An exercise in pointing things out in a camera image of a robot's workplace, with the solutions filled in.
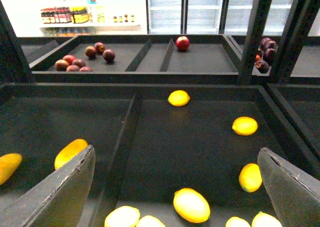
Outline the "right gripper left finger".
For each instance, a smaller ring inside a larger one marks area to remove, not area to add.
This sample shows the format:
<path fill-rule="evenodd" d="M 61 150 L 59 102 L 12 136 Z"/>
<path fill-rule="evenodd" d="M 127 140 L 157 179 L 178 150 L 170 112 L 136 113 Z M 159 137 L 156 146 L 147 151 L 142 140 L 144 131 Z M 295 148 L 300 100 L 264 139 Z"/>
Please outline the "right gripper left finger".
<path fill-rule="evenodd" d="M 92 145 L 0 211 L 2 227 L 76 227 L 91 189 Z"/>

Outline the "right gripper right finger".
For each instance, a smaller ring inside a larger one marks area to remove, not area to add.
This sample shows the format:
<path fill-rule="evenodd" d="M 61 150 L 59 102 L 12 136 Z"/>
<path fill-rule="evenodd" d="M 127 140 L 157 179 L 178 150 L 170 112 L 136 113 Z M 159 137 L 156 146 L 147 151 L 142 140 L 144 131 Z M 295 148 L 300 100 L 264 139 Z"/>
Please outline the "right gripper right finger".
<path fill-rule="evenodd" d="M 320 181 L 268 148 L 257 156 L 264 188 L 283 227 L 320 225 Z"/>

